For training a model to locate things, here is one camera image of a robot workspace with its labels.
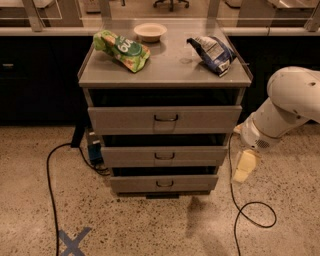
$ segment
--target speckled floor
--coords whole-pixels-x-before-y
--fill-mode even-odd
[[[70,142],[73,132],[73,127],[0,127],[1,255],[55,255],[46,159],[53,148]],[[320,255],[319,143],[318,124],[292,130],[263,155],[245,183],[234,185],[240,205],[263,201],[278,218],[271,229],[261,229],[240,217],[242,255]],[[81,146],[85,149],[85,140]],[[232,159],[240,148],[235,135]],[[59,229],[65,232],[60,255],[72,250],[86,256],[237,255],[228,159],[210,195],[179,199],[118,198],[109,178],[88,168],[75,148],[58,149],[50,172]],[[261,206],[245,211],[261,224],[273,222]]]

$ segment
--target bowl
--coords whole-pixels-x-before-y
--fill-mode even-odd
[[[167,32],[167,28],[158,23],[143,23],[134,28],[134,32],[147,43],[160,41],[160,37]]]

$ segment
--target black cable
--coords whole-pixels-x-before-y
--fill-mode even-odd
[[[50,198],[51,198],[51,204],[52,204],[52,209],[53,209],[53,216],[54,216],[54,226],[56,230],[56,256],[59,256],[59,225],[58,225],[58,218],[57,218],[57,210],[56,210],[56,204],[52,192],[52,186],[51,186],[51,179],[50,179],[50,168],[49,168],[49,162],[50,162],[50,157],[51,155],[59,148],[62,148],[64,146],[71,146],[71,143],[65,143],[60,146],[57,146],[54,148],[50,154],[48,155],[47,158],[47,180],[48,180],[48,187],[49,187],[49,192],[50,192]]]
[[[49,192],[50,192],[50,198],[51,198],[51,204],[52,204],[52,209],[53,209],[53,218],[54,218],[54,226],[55,226],[55,232],[56,232],[56,256],[59,256],[59,225],[58,225],[58,218],[57,218],[57,209],[56,209],[56,203],[54,200],[54,196],[53,196],[53,192],[52,192],[52,186],[51,186],[51,179],[50,179],[50,157],[51,155],[59,148],[65,147],[65,146],[71,146],[72,143],[64,143],[62,145],[59,145],[57,147],[55,147],[48,155],[47,157],[47,181],[48,181],[48,188],[49,188]],[[101,176],[108,176],[110,175],[110,173],[106,173],[105,171],[108,170],[108,168],[105,169],[98,169],[96,168],[96,166],[92,166],[88,163],[88,161],[86,160],[81,147],[78,147],[81,153],[81,156],[84,160],[84,162],[91,168],[93,169],[96,173],[98,173]]]
[[[232,185],[232,163],[231,163],[231,139],[232,139],[232,136],[233,136],[233,133],[231,134],[230,136],[230,139],[229,139],[229,148],[228,148],[228,153],[229,153],[229,164],[230,164],[230,190],[231,190],[231,196],[232,196],[232,201],[234,203],[234,205],[237,207],[238,209],[238,214],[237,214],[237,217],[236,217],[236,220],[234,222],[234,238],[235,238],[235,241],[236,241],[236,245],[237,245],[237,250],[238,250],[238,255],[241,256],[241,251],[240,251],[240,246],[239,246],[239,241],[238,241],[238,237],[237,237],[237,224],[238,224],[238,220],[239,220],[239,217],[240,215],[244,216],[247,220],[249,220],[252,224],[260,227],[260,228],[271,228],[273,227],[276,222],[277,222],[277,215],[275,213],[275,211],[272,209],[271,206],[269,206],[268,204],[266,203],[263,203],[263,202],[260,202],[260,201],[253,201],[253,202],[249,202],[249,203],[246,203],[245,205],[243,205],[242,207],[239,207],[239,205],[237,204],[236,200],[235,200],[235,197],[234,197],[234,193],[233,193],[233,185]],[[266,206],[273,214],[274,216],[274,222],[270,225],[262,225],[262,224],[259,224],[257,222],[255,222],[254,220],[252,220],[248,215],[244,214],[243,213],[243,210],[249,206],[249,205],[263,205],[263,206]]]

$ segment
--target chip bag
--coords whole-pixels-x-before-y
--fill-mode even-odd
[[[187,39],[208,68],[219,75],[225,75],[236,58],[235,53],[218,38],[203,36]]]
[[[150,49],[147,46],[118,36],[109,30],[102,30],[94,34],[93,45],[96,50],[104,51],[121,61],[134,73],[144,67],[150,56]]]

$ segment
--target drawer handle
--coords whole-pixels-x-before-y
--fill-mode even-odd
[[[174,118],[158,118],[157,115],[154,115],[154,120],[158,122],[175,122],[179,119],[179,116],[176,114]]]
[[[154,153],[154,158],[155,159],[158,159],[158,160],[171,160],[175,157],[175,153],[172,153],[171,156],[166,156],[166,157],[163,157],[163,156],[158,156],[157,153]]]
[[[169,187],[172,187],[174,183],[172,180],[170,184],[162,185],[162,184],[159,184],[159,181],[157,181],[156,184],[157,184],[157,187],[160,187],[160,188],[169,188]]]

